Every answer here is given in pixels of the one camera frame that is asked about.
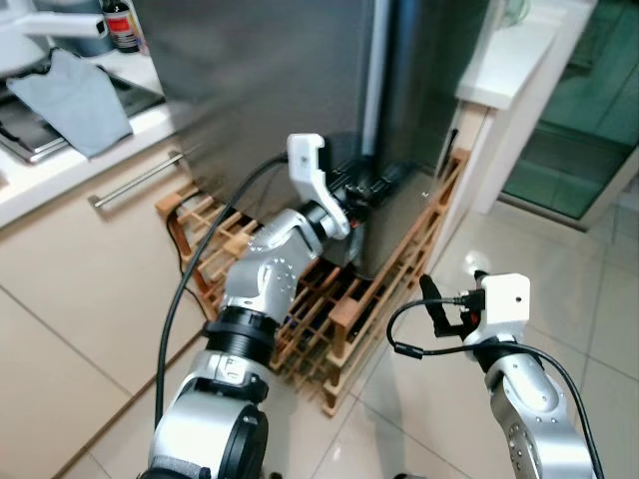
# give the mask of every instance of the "small bottle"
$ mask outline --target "small bottle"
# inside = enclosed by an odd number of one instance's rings
[[[105,0],[102,11],[116,48],[123,53],[137,52],[136,24],[129,6],[120,0]]]

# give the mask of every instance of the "white cabinet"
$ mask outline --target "white cabinet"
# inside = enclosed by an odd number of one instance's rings
[[[0,289],[0,477],[54,475],[129,395]]]
[[[104,206],[102,214],[87,198],[109,193],[176,148],[169,141],[147,150],[0,232],[0,285],[132,394],[155,373],[160,332],[180,278],[154,204],[189,178],[169,167]],[[169,357],[203,320],[185,295]]]

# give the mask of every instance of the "refrigerator door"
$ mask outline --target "refrigerator door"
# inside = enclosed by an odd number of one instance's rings
[[[136,0],[197,184],[227,199],[291,133],[359,154],[374,0]],[[299,202],[286,168],[240,203],[264,220]]]
[[[136,0],[136,10],[203,190],[228,199],[290,133],[327,137],[332,167],[409,171],[394,198],[325,254],[344,263],[357,253],[358,270],[374,275],[428,202],[489,3]],[[264,221],[298,204],[281,168],[239,209]]]

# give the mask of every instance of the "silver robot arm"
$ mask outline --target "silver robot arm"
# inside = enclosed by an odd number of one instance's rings
[[[464,345],[521,342],[530,308],[530,281],[517,273],[477,274],[477,290],[462,297],[480,298],[462,309],[462,326],[450,326],[440,311],[428,311],[437,335],[460,335]],[[424,298],[436,287],[426,276]],[[592,479],[584,440],[573,427],[561,387],[531,354],[506,349],[466,351],[486,373],[492,413],[501,426],[517,479]]]
[[[156,428],[144,479],[257,479],[269,425],[258,408],[267,397],[275,333],[285,321],[298,278],[348,220],[319,168],[319,135],[291,135],[291,179],[305,202],[284,210],[250,241],[229,270],[209,339]]]

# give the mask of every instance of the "white countertop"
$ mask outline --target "white countertop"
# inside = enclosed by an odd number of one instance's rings
[[[552,44],[565,9],[531,0],[519,24],[494,32],[479,65],[468,69],[457,95],[467,102],[508,110]]]
[[[91,61],[125,80],[162,92],[149,57],[112,51]],[[27,166],[0,148],[0,172],[7,183],[0,187],[0,228],[174,133],[166,105],[136,115],[130,122],[132,136],[92,159],[67,147],[41,164]]]

